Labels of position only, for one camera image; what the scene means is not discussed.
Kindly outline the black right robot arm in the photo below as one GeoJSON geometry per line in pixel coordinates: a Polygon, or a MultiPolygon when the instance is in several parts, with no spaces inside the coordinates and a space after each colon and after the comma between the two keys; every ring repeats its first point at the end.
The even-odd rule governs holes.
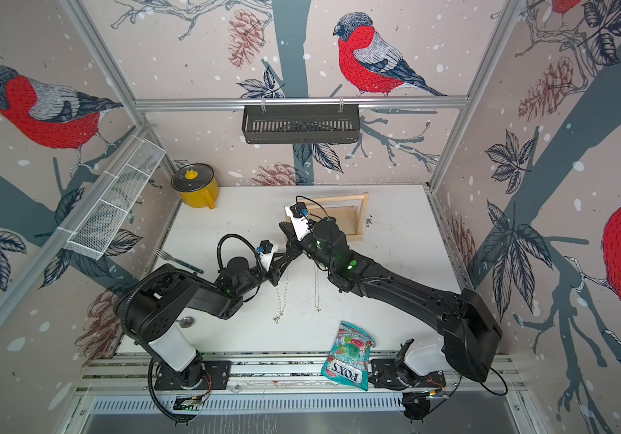
{"type": "Polygon", "coordinates": [[[446,362],[458,374],[485,383],[496,356],[502,329],[481,296],[434,289],[409,280],[348,247],[334,220],[293,219],[281,222],[287,251],[304,254],[326,269],[339,291],[387,303],[424,322],[444,338],[446,362]]]}

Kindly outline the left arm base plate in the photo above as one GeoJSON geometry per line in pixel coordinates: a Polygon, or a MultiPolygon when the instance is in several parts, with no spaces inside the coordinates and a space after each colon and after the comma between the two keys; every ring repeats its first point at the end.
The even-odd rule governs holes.
{"type": "Polygon", "coordinates": [[[159,392],[223,391],[231,368],[232,363],[224,360],[196,363],[185,374],[176,374],[167,366],[155,374],[154,388],[159,392]]]}

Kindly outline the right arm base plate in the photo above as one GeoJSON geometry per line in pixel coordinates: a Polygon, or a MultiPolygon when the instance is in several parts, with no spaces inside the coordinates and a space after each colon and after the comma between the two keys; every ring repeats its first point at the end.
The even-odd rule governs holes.
{"type": "Polygon", "coordinates": [[[379,358],[371,361],[368,382],[377,388],[404,391],[409,388],[444,389],[447,383],[441,371],[416,374],[404,362],[379,358]]]}

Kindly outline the wooden jewelry display stand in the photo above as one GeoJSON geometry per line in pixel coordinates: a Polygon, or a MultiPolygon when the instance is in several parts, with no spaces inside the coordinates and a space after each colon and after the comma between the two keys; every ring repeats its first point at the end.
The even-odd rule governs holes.
{"type": "MultiPolygon", "coordinates": [[[[326,217],[334,217],[339,229],[346,234],[348,242],[363,240],[363,225],[368,209],[369,193],[358,195],[335,195],[309,198],[297,195],[296,202],[306,202],[311,224],[326,217]]],[[[285,215],[285,222],[290,219],[285,215]]]]}

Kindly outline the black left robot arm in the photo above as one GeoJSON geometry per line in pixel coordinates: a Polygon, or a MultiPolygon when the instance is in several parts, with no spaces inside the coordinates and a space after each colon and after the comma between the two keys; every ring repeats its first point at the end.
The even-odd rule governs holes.
{"type": "Polygon", "coordinates": [[[245,237],[229,233],[216,246],[218,276],[207,281],[198,274],[163,265],[119,298],[114,307],[122,331],[141,346],[176,386],[194,389],[207,378],[203,356],[178,329],[185,309],[215,318],[232,318],[266,282],[276,286],[289,265],[301,255],[291,235],[285,252],[264,240],[254,247],[245,237]]]}

